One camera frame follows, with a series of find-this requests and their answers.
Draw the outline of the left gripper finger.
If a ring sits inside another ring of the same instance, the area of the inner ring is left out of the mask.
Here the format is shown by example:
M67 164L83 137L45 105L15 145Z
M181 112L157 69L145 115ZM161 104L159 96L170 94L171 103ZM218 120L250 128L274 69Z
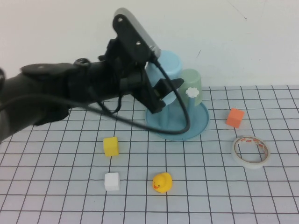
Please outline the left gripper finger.
M141 82L134 88L134 97L142 103L151 113L158 113L166 106L163 101L167 95L173 92L170 83L178 89L183 83L182 78L176 78L168 82L161 78L152 86L145 70L141 72Z

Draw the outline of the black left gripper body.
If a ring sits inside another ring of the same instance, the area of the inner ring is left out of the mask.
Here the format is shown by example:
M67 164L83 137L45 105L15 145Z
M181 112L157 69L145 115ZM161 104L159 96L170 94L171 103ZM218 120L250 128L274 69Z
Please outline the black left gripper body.
M118 13L113 19L117 37L111 39L100 61L106 62L113 70L114 79L121 92L148 91L150 82L145 65L151 58L151 49L134 26L136 20Z

